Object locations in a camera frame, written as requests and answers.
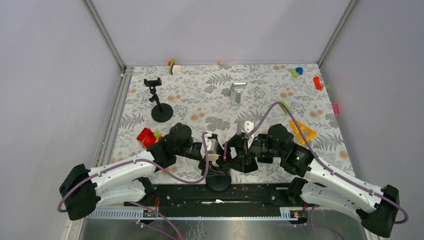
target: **red block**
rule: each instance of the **red block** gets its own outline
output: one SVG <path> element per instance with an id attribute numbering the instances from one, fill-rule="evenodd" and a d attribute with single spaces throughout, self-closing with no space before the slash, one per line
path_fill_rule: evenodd
<path id="1" fill-rule="evenodd" d="M 145 127 L 138 135 L 137 140 L 143 148 L 147 149 L 156 142 L 156 137 L 150 129 Z"/>
<path id="2" fill-rule="evenodd" d="M 324 86 L 321 85 L 320 77 L 316 76 L 313 78 L 313 83 L 315 84 L 316 89 L 322 90 Z"/>
<path id="3" fill-rule="evenodd" d="M 332 103 L 331 106 L 334 111 L 334 115 L 340 115 L 339 105 L 337 103 Z"/>

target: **yellow triangle frame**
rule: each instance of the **yellow triangle frame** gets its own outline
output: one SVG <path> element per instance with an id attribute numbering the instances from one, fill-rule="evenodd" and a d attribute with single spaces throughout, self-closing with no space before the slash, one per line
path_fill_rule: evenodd
<path id="1" fill-rule="evenodd" d="M 309 135 L 306 136 L 306 140 L 309 142 L 311 139 L 315 138 L 317 136 L 317 133 L 315 131 L 313 131 L 312 129 L 310 129 L 309 127 L 305 126 L 303 123 L 301 123 L 300 121 L 297 121 L 297 123 L 300 126 L 300 129 L 302 130 L 302 132 L 304 131 L 308 131 Z M 293 129 L 294 134 L 296 135 L 297 139 L 299 140 L 299 143 L 304 145 L 306 144 L 306 142 L 304 141 L 304 139 L 302 138 L 298 128 L 295 125 L 294 121 L 290 122 L 290 127 L 291 129 Z"/>

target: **gray wall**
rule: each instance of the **gray wall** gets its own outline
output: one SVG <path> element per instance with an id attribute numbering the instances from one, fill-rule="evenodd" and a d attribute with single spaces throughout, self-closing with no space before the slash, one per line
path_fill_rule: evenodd
<path id="1" fill-rule="evenodd" d="M 349 0 L 93 0 L 130 65 L 316 63 Z"/>
<path id="2" fill-rule="evenodd" d="M 355 173 L 400 191 L 410 219 L 393 239 L 423 237 L 423 11 L 422 0 L 359 1 L 321 68 Z"/>
<path id="3" fill-rule="evenodd" d="M 81 0 L 2 0 L 0 239 L 58 240 L 59 186 L 94 163 L 120 71 Z"/>

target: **lime green block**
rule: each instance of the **lime green block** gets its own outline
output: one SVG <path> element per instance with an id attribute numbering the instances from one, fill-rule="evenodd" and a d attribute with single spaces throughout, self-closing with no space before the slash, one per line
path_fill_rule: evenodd
<path id="1" fill-rule="evenodd" d="M 296 69 L 292 69 L 290 72 L 291 72 L 291 75 L 293 75 L 293 78 L 297 78 L 297 77 L 299 77 L 299 74 L 298 74 L 298 72 L 296 71 Z"/>
<path id="2" fill-rule="evenodd" d="M 159 137 L 162 137 L 162 134 L 161 134 L 161 131 L 159 131 L 159 130 L 156 130 L 156 131 L 154 131 L 153 132 L 153 135 L 155 136 L 155 138 L 159 138 Z"/>
<path id="3" fill-rule="evenodd" d="M 288 110 L 291 112 L 292 111 L 292 109 L 290 108 L 290 106 L 284 101 L 284 100 L 281 100 L 281 102 L 282 102 L 282 104 L 284 104 L 287 108 L 288 108 Z M 284 107 L 282 107 L 281 105 L 279 105 L 279 107 L 284 111 L 284 113 L 286 114 L 286 115 L 288 115 L 289 113 L 284 109 Z"/>

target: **floral pattern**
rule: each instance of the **floral pattern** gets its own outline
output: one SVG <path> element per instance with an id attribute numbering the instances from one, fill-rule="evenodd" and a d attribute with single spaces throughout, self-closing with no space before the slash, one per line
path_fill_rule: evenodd
<path id="1" fill-rule="evenodd" d="M 303 68 L 303 75 L 294 78 L 291 70 Z M 317 132 L 311 140 L 318 155 L 342 171 L 354 176 L 345 143 L 337 124 L 326 89 L 317 90 L 313 78 L 321 77 L 317 64 L 253 64 L 253 65 L 187 65 L 176 75 L 168 74 L 167 66 L 137 66 L 134 68 L 125 101 L 111 162 L 132 157 L 143 150 L 136 140 L 143 128 L 159 130 L 165 135 L 176 123 L 188 125 L 196 142 L 201 134 L 210 131 L 218 134 L 221 144 L 231 138 L 239 121 L 258 123 L 275 101 L 284 100 L 290 105 L 295 118 Z M 163 103 L 173 108 L 172 118 L 164 123 L 155 122 L 151 110 L 155 106 L 148 100 L 149 90 L 144 79 L 162 79 L 157 94 Z M 231 83 L 246 82 L 243 105 L 232 106 Z M 270 126 L 283 124 L 289 132 L 291 118 L 276 106 L 257 133 L 267 133 Z M 209 156 L 212 161 L 217 156 Z M 295 176 L 285 172 L 276 158 L 272 164 L 258 163 L 258 171 L 241 173 L 231 171 L 234 183 L 284 183 Z M 177 157 L 176 164 L 168 170 L 185 180 L 201 177 L 198 162 Z M 149 176 L 154 184 L 179 183 L 163 172 Z"/>

